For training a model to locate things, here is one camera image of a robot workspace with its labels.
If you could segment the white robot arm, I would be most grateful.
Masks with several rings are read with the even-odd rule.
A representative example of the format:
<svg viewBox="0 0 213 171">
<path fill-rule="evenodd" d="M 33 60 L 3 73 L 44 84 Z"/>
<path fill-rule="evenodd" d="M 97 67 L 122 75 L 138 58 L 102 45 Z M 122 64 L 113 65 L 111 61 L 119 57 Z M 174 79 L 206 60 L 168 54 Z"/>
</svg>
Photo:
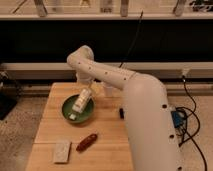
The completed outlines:
<svg viewBox="0 0 213 171">
<path fill-rule="evenodd" d="M 86 45 L 67 57 L 79 76 L 122 91 L 124 120 L 134 171 L 184 171 L 164 84 L 156 77 L 94 60 Z"/>
</svg>

